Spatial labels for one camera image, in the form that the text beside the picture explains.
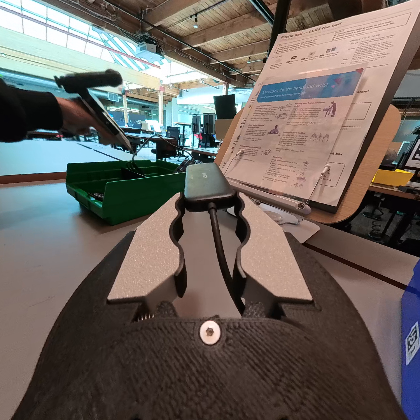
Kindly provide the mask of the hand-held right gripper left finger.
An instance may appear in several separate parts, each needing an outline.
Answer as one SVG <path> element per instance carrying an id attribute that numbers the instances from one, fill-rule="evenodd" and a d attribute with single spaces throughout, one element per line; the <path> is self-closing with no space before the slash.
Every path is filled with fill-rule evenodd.
<path id="1" fill-rule="evenodd" d="M 140 302 L 154 311 L 163 301 L 182 298 L 187 287 L 184 251 L 183 194 L 176 193 L 134 233 L 114 284 L 109 303 Z"/>

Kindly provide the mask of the green plastic bin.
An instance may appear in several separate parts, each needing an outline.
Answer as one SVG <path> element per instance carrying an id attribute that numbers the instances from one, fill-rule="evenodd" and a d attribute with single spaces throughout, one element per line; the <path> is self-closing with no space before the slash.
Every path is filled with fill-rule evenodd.
<path id="1" fill-rule="evenodd" d="M 67 192 L 109 225 L 154 213 L 184 191 L 186 173 L 164 160 L 69 163 Z"/>

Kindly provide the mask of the black monitor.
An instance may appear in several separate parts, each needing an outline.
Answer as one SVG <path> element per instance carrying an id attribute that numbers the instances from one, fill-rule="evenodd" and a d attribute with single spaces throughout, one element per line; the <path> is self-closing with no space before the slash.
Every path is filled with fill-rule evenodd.
<path id="1" fill-rule="evenodd" d="M 216 119 L 234 119 L 236 111 L 235 94 L 214 96 Z"/>

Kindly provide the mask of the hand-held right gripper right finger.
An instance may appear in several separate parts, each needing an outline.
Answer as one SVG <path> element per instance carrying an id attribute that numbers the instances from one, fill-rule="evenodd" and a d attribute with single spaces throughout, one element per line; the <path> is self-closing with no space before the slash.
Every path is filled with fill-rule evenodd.
<path id="1" fill-rule="evenodd" d="M 274 311 L 280 303 L 312 303 L 283 229 L 242 192 L 237 193 L 234 212 L 240 241 L 232 274 L 234 297 L 260 302 L 265 311 Z"/>

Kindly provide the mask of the person's left forearm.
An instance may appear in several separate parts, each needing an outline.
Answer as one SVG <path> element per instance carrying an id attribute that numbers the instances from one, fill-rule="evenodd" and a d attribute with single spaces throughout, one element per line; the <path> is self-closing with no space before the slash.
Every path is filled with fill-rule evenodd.
<path id="1" fill-rule="evenodd" d="M 19 142 L 28 131 L 59 130 L 63 115 L 55 96 L 8 86 L 0 81 L 0 141 Z"/>

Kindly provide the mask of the black metal pole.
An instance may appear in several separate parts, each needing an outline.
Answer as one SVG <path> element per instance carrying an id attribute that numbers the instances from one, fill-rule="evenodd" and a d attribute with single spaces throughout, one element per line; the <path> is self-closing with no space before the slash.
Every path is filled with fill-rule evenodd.
<path id="1" fill-rule="evenodd" d="M 289 16 L 291 2 L 291 0 L 278 0 L 277 2 L 267 55 L 270 55 L 275 45 L 277 36 L 286 31 L 286 23 Z"/>

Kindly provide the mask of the yellow plastic bin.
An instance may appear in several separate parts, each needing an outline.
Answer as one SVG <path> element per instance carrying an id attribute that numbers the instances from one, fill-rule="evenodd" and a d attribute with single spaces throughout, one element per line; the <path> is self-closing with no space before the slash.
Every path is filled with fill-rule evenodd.
<path id="1" fill-rule="evenodd" d="M 413 173 L 396 169 L 395 171 L 377 170 L 372 183 L 393 187 L 406 186 L 413 177 Z"/>

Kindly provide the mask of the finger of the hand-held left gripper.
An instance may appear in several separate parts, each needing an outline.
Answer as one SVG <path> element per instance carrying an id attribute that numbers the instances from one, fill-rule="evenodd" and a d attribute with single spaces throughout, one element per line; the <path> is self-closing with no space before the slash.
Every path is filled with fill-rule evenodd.
<path id="1" fill-rule="evenodd" d="M 79 98 L 87 112 L 96 121 L 94 127 L 99 133 L 99 142 L 103 145 L 120 144 L 126 147 L 125 133 L 109 115 L 102 103 L 92 95 L 80 95 Z"/>
<path id="2" fill-rule="evenodd" d="M 120 143 L 130 152 L 133 151 L 133 147 L 125 133 L 110 116 L 101 102 L 90 93 L 89 89 L 86 89 L 86 108 L 97 123 L 112 136 L 112 144 Z"/>

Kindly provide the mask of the instruction sheet stand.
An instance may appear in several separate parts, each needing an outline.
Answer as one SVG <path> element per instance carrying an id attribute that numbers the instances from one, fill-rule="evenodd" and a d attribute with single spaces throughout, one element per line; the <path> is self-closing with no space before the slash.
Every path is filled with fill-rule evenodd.
<path id="1" fill-rule="evenodd" d="M 336 213 L 419 48 L 419 1 L 279 33 L 219 167 L 314 220 Z"/>

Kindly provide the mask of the wooden top desk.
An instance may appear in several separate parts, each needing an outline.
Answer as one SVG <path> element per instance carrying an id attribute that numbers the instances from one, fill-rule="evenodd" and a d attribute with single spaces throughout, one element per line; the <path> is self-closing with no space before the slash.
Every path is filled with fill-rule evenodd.
<path id="1" fill-rule="evenodd" d="M 412 194 L 410 192 L 402 192 L 398 190 L 398 188 L 395 186 L 371 183 L 370 186 L 368 187 L 368 191 L 391 195 L 394 197 L 406 198 L 406 199 L 415 200 L 415 201 L 420 200 L 419 194 Z"/>

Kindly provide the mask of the blue plastic bin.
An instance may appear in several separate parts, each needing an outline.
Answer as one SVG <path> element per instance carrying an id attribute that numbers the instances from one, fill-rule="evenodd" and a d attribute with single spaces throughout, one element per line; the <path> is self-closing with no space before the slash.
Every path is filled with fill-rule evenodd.
<path id="1" fill-rule="evenodd" d="M 420 262 L 402 295 L 402 409 L 408 419 L 420 419 Z"/>

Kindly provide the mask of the ceiling projector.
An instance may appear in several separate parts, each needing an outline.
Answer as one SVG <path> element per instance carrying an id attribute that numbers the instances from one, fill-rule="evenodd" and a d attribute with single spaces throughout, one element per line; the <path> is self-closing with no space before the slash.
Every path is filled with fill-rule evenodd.
<path id="1" fill-rule="evenodd" d="M 160 63 L 165 55 L 158 44 L 142 41 L 136 46 L 135 57 L 149 63 Z"/>

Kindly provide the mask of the black white marker sign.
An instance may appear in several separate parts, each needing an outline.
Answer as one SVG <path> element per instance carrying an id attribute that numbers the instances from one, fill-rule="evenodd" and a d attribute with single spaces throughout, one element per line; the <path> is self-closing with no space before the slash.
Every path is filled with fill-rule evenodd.
<path id="1" fill-rule="evenodd" d="M 420 170 L 420 136 L 418 135 L 410 148 L 403 153 L 397 168 L 401 170 Z"/>

